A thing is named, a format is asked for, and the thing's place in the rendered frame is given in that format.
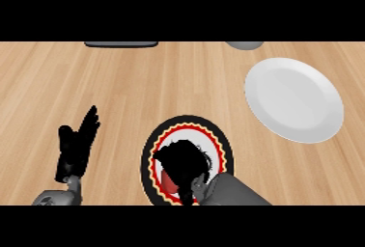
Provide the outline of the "black red patterned plate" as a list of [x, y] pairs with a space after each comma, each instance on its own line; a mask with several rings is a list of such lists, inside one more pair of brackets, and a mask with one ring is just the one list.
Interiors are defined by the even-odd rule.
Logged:
[[167, 182], [161, 162], [152, 155], [162, 147], [178, 140], [187, 140], [211, 159], [209, 179], [218, 173], [233, 174], [233, 157], [227, 139], [218, 127], [202, 117], [175, 116], [152, 130], [141, 149], [141, 187], [155, 206], [178, 206], [180, 196], [173, 187], [164, 188]]

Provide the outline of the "red bell pepper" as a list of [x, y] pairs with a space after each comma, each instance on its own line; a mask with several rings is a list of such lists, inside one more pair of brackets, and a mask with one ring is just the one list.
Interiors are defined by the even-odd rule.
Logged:
[[165, 171], [161, 171], [161, 185], [168, 194], [175, 194], [178, 192], [178, 186], [174, 184]]

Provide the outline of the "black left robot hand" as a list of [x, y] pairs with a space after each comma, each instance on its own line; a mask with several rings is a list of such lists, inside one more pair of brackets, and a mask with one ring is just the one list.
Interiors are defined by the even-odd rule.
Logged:
[[54, 177], [56, 182], [66, 183], [71, 176], [79, 178], [84, 176], [99, 127], [96, 106], [91, 106], [76, 131], [68, 125], [59, 127], [60, 157]]

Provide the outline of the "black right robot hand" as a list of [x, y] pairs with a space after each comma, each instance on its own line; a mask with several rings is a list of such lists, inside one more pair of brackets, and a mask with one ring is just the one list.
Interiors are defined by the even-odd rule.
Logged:
[[178, 140], [155, 152], [152, 158], [161, 163], [165, 173], [177, 186], [180, 201], [190, 206], [202, 201], [212, 161], [206, 153], [189, 140]]

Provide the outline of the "dark grey flat appliance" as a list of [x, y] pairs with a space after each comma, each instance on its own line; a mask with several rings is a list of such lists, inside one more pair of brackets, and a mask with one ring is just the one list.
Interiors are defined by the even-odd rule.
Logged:
[[147, 48], [158, 44], [158, 41], [84, 41], [85, 46], [97, 48]]

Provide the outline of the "white plate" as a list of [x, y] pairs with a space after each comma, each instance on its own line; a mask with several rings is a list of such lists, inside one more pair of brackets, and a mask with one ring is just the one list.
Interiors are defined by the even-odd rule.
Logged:
[[297, 143], [328, 141], [344, 123], [344, 104], [326, 76], [304, 62], [267, 58], [251, 67], [245, 99], [263, 126]]

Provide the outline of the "grey rounded object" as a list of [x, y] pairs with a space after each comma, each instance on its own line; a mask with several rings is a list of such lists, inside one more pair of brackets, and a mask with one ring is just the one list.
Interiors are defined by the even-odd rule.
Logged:
[[263, 42], [261, 41], [229, 41], [227, 45], [238, 50], [254, 50], [263, 45]]

